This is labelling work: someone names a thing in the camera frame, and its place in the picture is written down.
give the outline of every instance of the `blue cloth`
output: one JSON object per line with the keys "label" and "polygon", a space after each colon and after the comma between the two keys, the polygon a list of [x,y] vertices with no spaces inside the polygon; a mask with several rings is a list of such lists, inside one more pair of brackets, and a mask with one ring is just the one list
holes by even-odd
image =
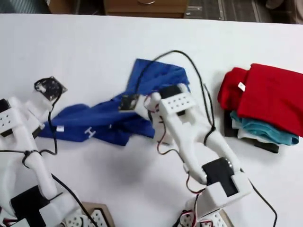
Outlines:
{"label": "blue cloth", "polygon": [[[77,104],[63,109],[52,120],[54,126],[64,126],[64,132],[56,133],[57,138],[83,142],[89,139],[89,133],[85,133],[85,131],[90,127],[90,131],[95,132],[94,138],[121,146],[127,144],[132,134],[153,138],[155,132],[150,121],[143,119],[136,113],[120,113],[118,111],[122,95],[134,93],[138,77],[149,62],[149,60],[137,59],[126,91],[111,100],[93,107]],[[138,93],[147,95],[152,91],[178,83],[189,84],[184,68],[154,62],[143,75]],[[45,122],[45,128],[39,136],[53,137],[48,122]]]}
{"label": "blue cloth", "polygon": [[280,130],[275,126],[268,124],[263,121],[249,119],[249,118],[239,118],[236,111],[231,112],[231,118],[237,122],[240,122],[242,128],[249,133],[260,136],[267,141],[276,144],[294,145],[299,143],[299,137],[288,133],[286,131]]}

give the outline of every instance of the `folded clothes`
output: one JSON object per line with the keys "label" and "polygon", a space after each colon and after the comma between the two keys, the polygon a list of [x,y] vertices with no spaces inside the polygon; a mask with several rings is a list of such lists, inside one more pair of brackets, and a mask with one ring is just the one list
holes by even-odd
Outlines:
{"label": "folded clothes", "polygon": [[[53,126],[64,126],[64,131],[57,131],[57,138],[82,142],[94,137],[121,146],[127,144],[132,134],[153,138],[154,129],[150,121],[143,119],[136,113],[121,113],[118,111],[122,96],[134,93],[140,73],[149,62],[149,60],[137,59],[126,91],[111,100],[93,107],[78,104],[63,109],[52,120]],[[138,93],[147,95],[163,87],[179,83],[189,84],[183,68],[154,62],[142,77]],[[45,122],[45,128],[39,136],[53,137],[48,122]]]}
{"label": "folded clothes", "polygon": [[237,114],[303,137],[303,74],[252,64]]}
{"label": "folded clothes", "polygon": [[236,120],[232,120],[232,128],[233,129],[238,129],[237,133],[237,138],[242,139],[242,138],[249,138],[249,139],[254,139],[257,140],[261,143],[273,143],[272,141],[268,141],[260,136],[254,135],[246,131],[245,129],[242,128],[241,122],[237,122]]}
{"label": "folded clothes", "polygon": [[299,143],[299,137],[279,130],[269,123],[248,118],[240,118],[236,111],[231,112],[231,118],[241,123],[241,128],[254,136],[261,137],[271,143],[294,145]]}
{"label": "folded clothes", "polygon": [[[232,118],[231,118],[231,111],[225,110],[224,111],[224,136],[226,137],[238,137],[239,129],[232,128]],[[255,147],[262,148],[264,150],[268,150],[272,153],[279,153],[279,146],[275,143],[262,143],[256,139],[246,138],[246,142],[254,145]]]}

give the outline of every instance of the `drawer handle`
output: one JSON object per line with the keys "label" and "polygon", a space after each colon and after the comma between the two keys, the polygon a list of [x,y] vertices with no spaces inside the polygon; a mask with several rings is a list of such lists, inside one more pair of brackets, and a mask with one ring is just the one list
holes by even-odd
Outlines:
{"label": "drawer handle", "polygon": [[137,1],[143,5],[151,5],[151,4],[155,3],[156,0],[151,0],[149,2],[146,2],[145,0],[137,0]]}

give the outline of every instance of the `stack of clothes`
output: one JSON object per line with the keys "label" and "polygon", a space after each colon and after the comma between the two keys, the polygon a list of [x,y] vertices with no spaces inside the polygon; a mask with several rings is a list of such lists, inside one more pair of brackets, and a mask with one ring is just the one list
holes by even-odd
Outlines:
{"label": "stack of clothes", "polygon": [[225,136],[249,138],[274,153],[281,144],[297,144],[303,136],[302,88],[301,73],[260,64],[234,68],[218,94]]}

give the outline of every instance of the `wooden drawer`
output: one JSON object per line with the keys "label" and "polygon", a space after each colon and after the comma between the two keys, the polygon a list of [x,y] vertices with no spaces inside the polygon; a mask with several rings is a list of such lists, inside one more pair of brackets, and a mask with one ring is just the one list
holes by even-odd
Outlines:
{"label": "wooden drawer", "polygon": [[110,13],[184,13],[187,0],[104,0],[104,4],[108,15]]}

